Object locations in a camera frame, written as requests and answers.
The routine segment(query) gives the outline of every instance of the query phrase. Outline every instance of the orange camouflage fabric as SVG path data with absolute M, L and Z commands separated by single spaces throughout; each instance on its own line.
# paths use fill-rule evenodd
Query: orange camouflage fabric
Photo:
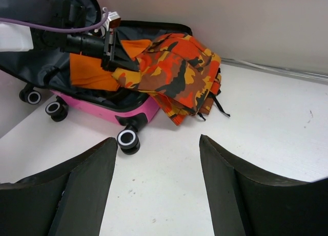
M 176 125 L 188 115 L 209 114 L 220 89 L 221 58 L 194 37 L 162 35 L 134 59 L 138 72 L 112 73 L 122 87 L 148 93 Z

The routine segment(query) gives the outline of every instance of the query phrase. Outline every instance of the black drawstring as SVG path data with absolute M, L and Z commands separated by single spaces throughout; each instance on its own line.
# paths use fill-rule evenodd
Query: black drawstring
M 224 109 L 222 108 L 221 104 L 219 103 L 219 101 L 217 100 L 217 98 L 215 97 L 215 95 L 213 93 L 210 93 L 211 97 L 213 98 L 216 106 L 219 108 L 219 111 L 221 111 L 225 116 L 230 117 L 230 114 L 226 113 L 224 111 Z
M 200 117 L 201 117 L 201 119 L 203 119 L 204 121 L 206 121 L 206 118 L 203 116 L 203 114 L 202 114 L 202 113 L 198 112 L 198 113 L 197 113 L 197 115 L 198 115 L 198 116 L 200 116 Z

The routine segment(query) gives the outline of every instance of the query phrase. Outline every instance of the suitcase wheel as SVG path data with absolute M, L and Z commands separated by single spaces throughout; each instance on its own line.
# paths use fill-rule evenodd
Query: suitcase wheel
M 39 104 L 41 101 L 41 94 L 33 90 L 33 86 L 26 85 L 19 93 L 19 98 L 21 101 L 29 103 L 29 104 Z
M 67 117 L 68 106 L 61 98 L 57 97 L 56 101 L 51 102 L 46 106 L 46 113 L 55 122 L 60 122 Z
M 131 126 L 127 126 L 117 135 L 117 143 L 122 152 L 127 155 L 135 154 L 140 149 L 139 138 Z

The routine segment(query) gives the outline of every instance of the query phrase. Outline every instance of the table surface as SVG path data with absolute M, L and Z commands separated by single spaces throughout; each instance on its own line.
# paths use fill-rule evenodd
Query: table surface
M 136 155 L 118 151 L 100 235 L 214 235 L 201 134 L 279 175 L 328 176 L 328 86 L 222 65 L 221 89 L 230 119 L 214 107 L 206 122 L 189 117 L 176 127 L 160 111 L 139 133 Z M 55 123 L 45 104 L 0 139 L 0 182 L 48 169 L 122 130 L 74 109 Z

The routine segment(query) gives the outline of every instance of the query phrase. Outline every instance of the white wall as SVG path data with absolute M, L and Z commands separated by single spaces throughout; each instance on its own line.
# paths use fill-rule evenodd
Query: white wall
M 176 22 L 221 57 L 328 74 L 328 0 L 98 0 L 123 19 Z
M 0 138 L 31 114 L 39 105 L 22 102 L 18 94 L 26 84 L 0 71 Z M 43 100 L 49 98 L 47 91 L 41 91 Z

